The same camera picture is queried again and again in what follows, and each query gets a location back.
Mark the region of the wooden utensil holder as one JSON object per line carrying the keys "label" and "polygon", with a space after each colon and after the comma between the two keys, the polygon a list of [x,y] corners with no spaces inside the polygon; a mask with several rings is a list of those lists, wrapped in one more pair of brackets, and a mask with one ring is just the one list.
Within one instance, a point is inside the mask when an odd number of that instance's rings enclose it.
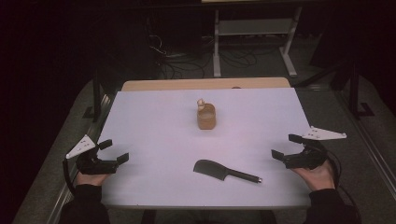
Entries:
{"label": "wooden utensil holder", "polygon": [[197,123],[201,130],[213,130],[217,124],[216,108],[212,104],[199,107]]}

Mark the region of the person's left hand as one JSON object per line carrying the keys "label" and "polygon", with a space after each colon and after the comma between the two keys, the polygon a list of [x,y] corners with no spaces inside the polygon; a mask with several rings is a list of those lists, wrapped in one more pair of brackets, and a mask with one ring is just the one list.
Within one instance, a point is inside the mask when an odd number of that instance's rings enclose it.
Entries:
{"label": "person's left hand", "polygon": [[105,180],[109,175],[84,175],[82,173],[77,174],[78,185],[92,185],[100,187],[104,184]]}

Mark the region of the white table mat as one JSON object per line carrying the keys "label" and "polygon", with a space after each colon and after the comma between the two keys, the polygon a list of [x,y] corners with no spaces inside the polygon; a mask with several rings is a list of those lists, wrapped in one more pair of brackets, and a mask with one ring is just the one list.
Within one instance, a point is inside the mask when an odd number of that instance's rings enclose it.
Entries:
{"label": "white table mat", "polygon": [[[197,123],[197,101],[216,108],[213,130]],[[193,91],[123,91],[117,94],[101,137],[112,147],[103,160],[128,153],[103,186],[103,202],[130,208],[306,207],[309,189],[271,150],[302,151],[291,133],[309,128],[292,88]],[[198,160],[262,178],[224,181],[195,173]]]}

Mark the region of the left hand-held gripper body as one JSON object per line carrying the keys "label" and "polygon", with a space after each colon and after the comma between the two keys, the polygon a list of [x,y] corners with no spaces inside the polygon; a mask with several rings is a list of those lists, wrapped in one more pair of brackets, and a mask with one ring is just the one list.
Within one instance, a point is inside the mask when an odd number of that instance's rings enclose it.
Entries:
{"label": "left hand-held gripper body", "polygon": [[77,158],[76,166],[84,175],[115,174],[119,165],[117,161],[104,161],[98,158],[98,144],[85,134],[65,155],[68,161]]}

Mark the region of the black cleaver knife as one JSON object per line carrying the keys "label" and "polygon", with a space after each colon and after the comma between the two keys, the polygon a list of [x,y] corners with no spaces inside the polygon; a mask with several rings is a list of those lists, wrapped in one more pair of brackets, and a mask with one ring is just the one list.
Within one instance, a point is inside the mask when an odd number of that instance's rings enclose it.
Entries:
{"label": "black cleaver knife", "polygon": [[252,183],[259,184],[262,182],[261,177],[236,171],[218,162],[210,160],[198,160],[193,166],[193,171],[195,173],[208,175],[222,181],[224,181],[228,176],[233,176]]}

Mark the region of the person's right hand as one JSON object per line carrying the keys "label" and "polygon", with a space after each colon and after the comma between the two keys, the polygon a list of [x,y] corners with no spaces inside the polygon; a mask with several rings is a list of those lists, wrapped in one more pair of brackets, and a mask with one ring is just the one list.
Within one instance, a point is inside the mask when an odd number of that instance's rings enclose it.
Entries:
{"label": "person's right hand", "polygon": [[333,170],[328,161],[313,170],[295,168],[293,172],[301,177],[312,191],[335,189]]}

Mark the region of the wooden table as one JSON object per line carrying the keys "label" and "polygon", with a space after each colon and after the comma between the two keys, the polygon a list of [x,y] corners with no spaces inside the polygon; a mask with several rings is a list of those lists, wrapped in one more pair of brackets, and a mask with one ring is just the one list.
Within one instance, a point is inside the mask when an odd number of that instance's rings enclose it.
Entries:
{"label": "wooden table", "polygon": [[126,81],[122,91],[290,88],[284,77],[239,77]]}

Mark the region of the metal floor rail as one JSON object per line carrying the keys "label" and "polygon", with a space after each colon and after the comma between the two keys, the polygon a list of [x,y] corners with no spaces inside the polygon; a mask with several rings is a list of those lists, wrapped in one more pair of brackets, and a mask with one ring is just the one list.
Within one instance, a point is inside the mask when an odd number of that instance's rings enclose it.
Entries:
{"label": "metal floor rail", "polygon": [[337,91],[334,95],[340,106],[344,109],[355,130],[359,134],[362,142],[367,149],[369,158],[373,162],[375,169],[379,172],[382,180],[384,181],[385,185],[389,190],[389,193],[396,201],[396,175],[390,170],[389,165],[385,161],[384,157],[381,155],[378,146],[369,135],[367,129],[362,125],[360,117],[354,115],[349,110],[345,96],[340,91]]}
{"label": "metal floor rail", "polygon": [[77,168],[75,160],[71,159],[68,162],[67,171],[64,171],[66,153],[71,150],[85,134],[94,141],[99,138],[111,104],[112,97],[108,97],[106,94],[100,94],[99,97],[93,94],[82,94],[72,106],[69,116],[57,137],[57,140],[60,140],[61,144],[55,146],[61,156],[60,161],[57,163],[57,167],[60,169],[62,185],[60,186],[60,191],[57,193],[56,203],[53,205],[45,224],[57,224],[63,205],[72,198],[72,193],[70,192],[64,175],[69,175],[69,179],[73,180],[77,175]]}

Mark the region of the black metal stand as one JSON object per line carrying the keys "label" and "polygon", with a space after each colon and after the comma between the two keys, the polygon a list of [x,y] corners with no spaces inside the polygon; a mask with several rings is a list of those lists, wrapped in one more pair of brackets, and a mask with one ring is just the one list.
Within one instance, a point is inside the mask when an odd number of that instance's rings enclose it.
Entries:
{"label": "black metal stand", "polygon": [[101,84],[99,80],[98,72],[95,72],[92,79],[92,96],[93,96],[93,105],[88,106],[84,112],[84,119],[92,119],[93,122],[99,120],[101,115],[101,103],[102,103],[102,93],[101,93]]}
{"label": "black metal stand", "polygon": [[359,102],[359,84],[360,75],[358,68],[355,63],[351,65],[351,76],[349,80],[349,98],[348,98],[348,109],[357,120],[361,117],[372,117],[374,115],[373,110],[368,106],[367,103]]}

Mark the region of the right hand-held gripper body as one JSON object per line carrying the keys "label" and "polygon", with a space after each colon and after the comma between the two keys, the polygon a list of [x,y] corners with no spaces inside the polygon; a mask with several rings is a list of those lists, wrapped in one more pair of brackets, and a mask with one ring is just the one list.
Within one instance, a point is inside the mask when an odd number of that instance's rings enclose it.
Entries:
{"label": "right hand-held gripper body", "polygon": [[283,163],[287,169],[308,168],[310,170],[322,165],[328,158],[328,150],[321,144],[324,140],[345,139],[345,133],[337,133],[311,126],[304,134],[302,152],[284,155]]}

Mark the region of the white metal desk frame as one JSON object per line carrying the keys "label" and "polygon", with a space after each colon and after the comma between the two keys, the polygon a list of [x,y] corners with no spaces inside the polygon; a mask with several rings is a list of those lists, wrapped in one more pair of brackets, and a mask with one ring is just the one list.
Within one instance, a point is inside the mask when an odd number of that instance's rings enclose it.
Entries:
{"label": "white metal desk frame", "polygon": [[219,11],[215,11],[214,22],[214,53],[213,71],[214,77],[221,77],[219,60],[219,38],[228,35],[286,35],[286,43],[279,48],[282,60],[290,77],[296,77],[297,72],[289,56],[292,40],[296,33],[302,7],[294,10],[292,18],[286,19],[260,19],[260,20],[233,20],[222,21]]}

